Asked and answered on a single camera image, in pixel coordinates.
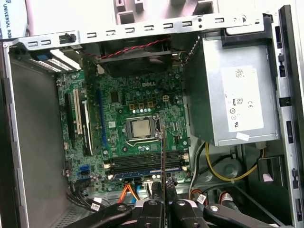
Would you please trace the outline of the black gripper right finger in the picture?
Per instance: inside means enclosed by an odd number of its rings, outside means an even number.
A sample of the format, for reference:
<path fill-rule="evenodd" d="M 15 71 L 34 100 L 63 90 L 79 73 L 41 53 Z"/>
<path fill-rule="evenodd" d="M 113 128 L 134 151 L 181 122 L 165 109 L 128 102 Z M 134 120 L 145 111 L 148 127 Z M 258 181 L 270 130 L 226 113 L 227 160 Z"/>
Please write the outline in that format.
<path fill-rule="evenodd" d="M 200 210 L 197 203 L 181 199 L 177 195 L 175 177 L 167 180 L 167 199 L 170 202 L 172 228 L 279 228 L 280 222 L 274 217 L 259 220 L 245 214 L 231 200 L 223 204 L 213 203 Z"/>

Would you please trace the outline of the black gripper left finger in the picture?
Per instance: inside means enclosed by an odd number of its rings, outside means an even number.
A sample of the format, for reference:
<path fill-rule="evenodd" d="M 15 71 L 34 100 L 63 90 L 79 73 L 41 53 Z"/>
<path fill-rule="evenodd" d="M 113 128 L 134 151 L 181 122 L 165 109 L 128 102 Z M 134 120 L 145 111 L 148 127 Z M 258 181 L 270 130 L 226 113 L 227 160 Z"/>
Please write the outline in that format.
<path fill-rule="evenodd" d="M 162 228 L 164 218 L 162 184 L 152 184 L 151 198 L 138 201 L 134 207 L 116 203 L 82 218 L 70 228 Z"/>

